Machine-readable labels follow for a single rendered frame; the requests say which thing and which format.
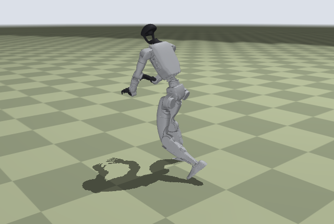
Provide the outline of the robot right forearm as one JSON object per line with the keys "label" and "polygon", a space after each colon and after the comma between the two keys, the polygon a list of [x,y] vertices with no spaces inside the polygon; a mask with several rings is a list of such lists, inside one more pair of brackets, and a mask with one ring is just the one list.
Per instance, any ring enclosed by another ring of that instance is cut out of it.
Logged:
{"label": "robot right forearm", "polygon": [[156,81],[152,81],[153,84],[157,84],[158,82],[160,82],[162,80],[162,78],[157,74],[155,77],[157,80]]}

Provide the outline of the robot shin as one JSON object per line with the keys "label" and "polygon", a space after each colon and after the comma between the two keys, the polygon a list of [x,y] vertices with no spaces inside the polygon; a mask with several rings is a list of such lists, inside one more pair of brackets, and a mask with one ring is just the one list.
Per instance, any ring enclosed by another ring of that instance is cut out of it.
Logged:
{"label": "robot shin", "polygon": [[[163,148],[166,149],[168,152],[170,152],[171,154],[173,154],[174,156],[184,160],[185,162],[191,164],[193,167],[195,167],[196,165],[198,165],[198,161],[196,159],[194,159],[185,149],[185,147],[183,147],[178,141],[174,142],[172,139],[170,139],[170,137],[168,136],[164,136],[162,138],[162,144],[163,144]],[[197,163],[197,164],[195,164]]]}
{"label": "robot shin", "polygon": [[170,134],[174,137],[175,142],[178,141],[181,145],[183,145],[182,134],[181,134],[179,126],[178,126],[178,129],[174,132],[170,132],[168,130],[168,134]]}

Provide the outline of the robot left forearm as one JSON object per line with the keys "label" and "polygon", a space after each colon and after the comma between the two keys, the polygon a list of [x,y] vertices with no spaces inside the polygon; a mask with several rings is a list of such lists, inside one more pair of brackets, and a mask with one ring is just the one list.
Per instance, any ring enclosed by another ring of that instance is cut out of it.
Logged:
{"label": "robot left forearm", "polygon": [[[135,74],[135,72],[134,72]],[[136,79],[134,78],[134,74],[132,76],[132,79],[131,79],[131,84],[130,84],[130,87],[129,87],[129,92],[131,92],[132,96],[135,96],[137,93],[136,93],[136,90],[137,90],[137,86],[139,84],[139,79]]]}

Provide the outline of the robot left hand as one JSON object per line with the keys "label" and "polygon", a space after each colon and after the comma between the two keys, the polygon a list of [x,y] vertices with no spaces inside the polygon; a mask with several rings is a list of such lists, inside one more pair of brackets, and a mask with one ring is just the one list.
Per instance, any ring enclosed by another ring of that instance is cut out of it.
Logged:
{"label": "robot left hand", "polygon": [[131,92],[129,92],[129,87],[126,88],[126,89],[123,89],[123,90],[121,91],[121,93],[122,93],[122,94],[123,94],[123,93],[128,93],[130,96],[132,96]]}

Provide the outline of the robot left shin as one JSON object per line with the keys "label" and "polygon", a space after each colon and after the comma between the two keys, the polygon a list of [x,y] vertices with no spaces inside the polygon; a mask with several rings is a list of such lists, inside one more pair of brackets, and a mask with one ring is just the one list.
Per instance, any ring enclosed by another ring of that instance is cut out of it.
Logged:
{"label": "robot left shin", "polygon": [[[191,164],[193,167],[195,167],[196,165],[198,165],[198,161],[196,159],[194,159],[185,149],[185,147],[183,147],[178,141],[174,142],[172,139],[170,139],[170,137],[168,136],[164,136],[162,138],[162,144],[163,144],[163,148],[166,149],[168,152],[170,152],[171,154],[173,154],[174,156],[184,160],[185,162]],[[197,163],[197,164],[195,164]]]}

